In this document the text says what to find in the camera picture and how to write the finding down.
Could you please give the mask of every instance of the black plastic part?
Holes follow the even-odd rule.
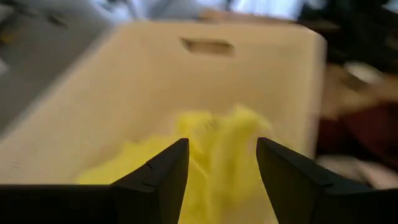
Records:
[[[177,224],[188,163],[188,139],[180,139],[111,185],[0,185],[0,223]]]
[[[374,190],[266,138],[256,153],[279,224],[398,223],[398,189]]]

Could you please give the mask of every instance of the cutout handle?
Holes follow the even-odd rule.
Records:
[[[181,41],[191,54],[234,55],[234,46],[225,40],[181,38]]]

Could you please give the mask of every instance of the yellow fabric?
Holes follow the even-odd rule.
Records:
[[[225,217],[245,200],[258,197],[266,200],[263,205],[269,203],[256,161],[256,139],[275,138],[263,117],[238,105],[225,116],[184,112],[177,117],[176,126],[171,136],[125,143],[118,156],[82,173],[78,183],[110,184],[184,137],[190,140],[190,165],[181,224],[231,223]],[[263,216],[264,211],[246,220],[263,224]]]

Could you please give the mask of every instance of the gray floor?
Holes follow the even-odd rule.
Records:
[[[15,39],[0,48],[9,72],[0,77],[0,130],[42,93],[114,21],[84,0],[62,5],[68,27],[48,23],[41,12],[59,7],[35,0],[37,17],[16,21]]]

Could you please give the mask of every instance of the dark red fabric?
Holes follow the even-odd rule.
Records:
[[[398,103],[321,119],[317,154],[346,154],[398,170]]]

